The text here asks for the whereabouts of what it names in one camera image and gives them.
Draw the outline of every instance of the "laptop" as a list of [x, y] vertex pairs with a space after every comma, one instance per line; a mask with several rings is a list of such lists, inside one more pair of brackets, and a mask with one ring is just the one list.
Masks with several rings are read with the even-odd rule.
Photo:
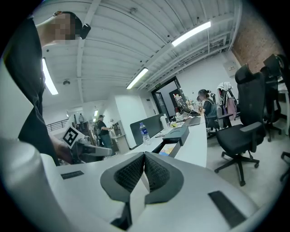
[[189, 118], [185, 121], [184, 125], [195, 126], [200, 124], [200, 117]]

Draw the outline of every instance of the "black railing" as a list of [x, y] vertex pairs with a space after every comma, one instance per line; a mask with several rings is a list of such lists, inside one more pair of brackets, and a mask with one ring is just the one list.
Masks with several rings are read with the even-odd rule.
[[64, 128], [66, 123], [67, 123], [67, 121], [68, 121], [68, 118], [65, 119], [65, 120], [62, 120], [62, 121], [57, 121], [57, 122], [48, 124], [48, 125], [46, 125], [47, 130], [48, 131], [54, 131], [54, 130], [57, 130], [57, 129], [60, 129], [60, 128]]

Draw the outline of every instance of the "plastic bottle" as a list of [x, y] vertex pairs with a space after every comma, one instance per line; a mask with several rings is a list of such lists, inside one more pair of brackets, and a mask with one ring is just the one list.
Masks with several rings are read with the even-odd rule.
[[151, 144], [150, 137], [146, 129], [146, 126], [143, 124], [143, 122], [140, 123], [140, 131], [143, 137], [143, 144], [150, 145]]

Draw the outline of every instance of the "white corrugated ceiling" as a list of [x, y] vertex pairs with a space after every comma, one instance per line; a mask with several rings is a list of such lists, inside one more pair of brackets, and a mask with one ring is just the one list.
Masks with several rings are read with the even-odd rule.
[[[59, 92], [45, 91], [43, 105], [95, 102], [113, 87], [150, 89], [194, 62], [229, 49], [239, 23], [238, 0], [46, 0], [34, 12], [36, 24], [55, 11], [72, 11], [92, 27], [87, 39], [43, 48]], [[171, 41], [202, 22], [212, 27], [177, 47]], [[63, 86], [69, 80], [69, 86]]]

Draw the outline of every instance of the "fluorescent light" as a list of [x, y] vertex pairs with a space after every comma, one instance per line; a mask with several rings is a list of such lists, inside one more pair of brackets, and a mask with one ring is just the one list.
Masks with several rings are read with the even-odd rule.
[[208, 22], [206, 22], [204, 24], [201, 24], [201, 25], [197, 26], [196, 28], [193, 28], [192, 30], [190, 30], [187, 33], [183, 34], [182, 36], [180, 36], [176, 40], [172, 41], [172, 45], [176, 47], [178, 44], [182, 43], [183, 41], [185, 41], [189, 37], [197, 34], [198, 32], [201, 32], [201, 31], [203, 31], [203, 30], [205, 30], [207, 28], [210, 28], [210, 26], [211, 26], [211, 22], [208, 21]]
[[130, 85], [128, 85], [127, 89], [131, 89], [136, 83], [137, 81], [140, 80], [141, 77], [144, 76], [145, 73], [148, 72], [147, 68], [143, 68], [142, 71], [135, 77], [135, 79], [130, 83]]
[[47, 88], [49, 89], [49, 91], [51, 92], [52, 95], [55, 95], [55, 94], [58, 94], [58, 91], [56, 90], [54, 84], [53, 84], [53, 81], [49, 75], [49, 72], [48, 72], [48, 69], [47, 69], [47, 66], [46, 66], [46, 62], [45, 62], [45, 59], [42, 58], [42, 66], [43, 66], [43, 72], [44, 72], [44, 75], [45, 75], [45, 84], [47, 86]]

